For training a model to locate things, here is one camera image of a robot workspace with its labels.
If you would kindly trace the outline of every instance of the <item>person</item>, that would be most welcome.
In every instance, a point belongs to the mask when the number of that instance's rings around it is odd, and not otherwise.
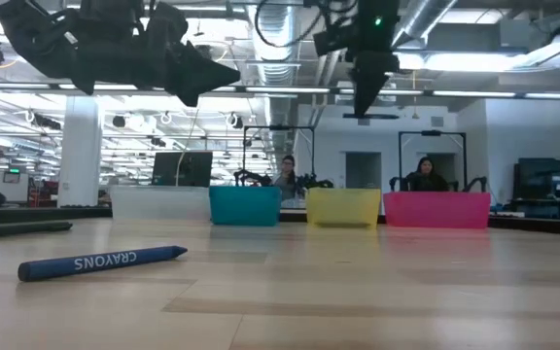
[[[434,163],[429,157],[418,161],[416,172],[407,176],[409,190],[412,192],[447,192],[448,183],[436,173]]]
[[[273,182],[273,186],[280,188],[282,200],[294,199],[296,197],[295,166],[296,160],[293,156],[285,156],[282,158],[282,172]]]

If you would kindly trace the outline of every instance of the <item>desk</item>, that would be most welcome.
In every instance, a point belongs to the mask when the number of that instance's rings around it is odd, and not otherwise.
[[[511,210],[527,218],[560,219],[560,199],[512,199]]]

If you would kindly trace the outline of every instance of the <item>overhead duct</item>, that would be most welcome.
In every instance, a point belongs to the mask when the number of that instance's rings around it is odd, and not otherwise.
[[[412,40],[425,40],[436,24],[446,15],[457,0],[410,0],[398,26],[393,47]]]
[[[256,6],[248,8],[250,19],[255,20]],[[267,41],[283,45],[295,40],[296,34],[296,7],[274,6],[262,7],[259,13],[259,28]],[[297,58],[297,47],[274,48],[267,45],[256,33],[254,35],[254,49],[259,60],[294,60]],[[258,66],[261,84],[264,86],[287,87],[293,84],[297,68],[290,65],[260,64]],[[268,98],[268,114],[270,125],[293,125],[297,116],[291,115],[290,98]],[[295,134],[293,132],[273,132],[271,134],[274,152],[287,154],[293,149]]]

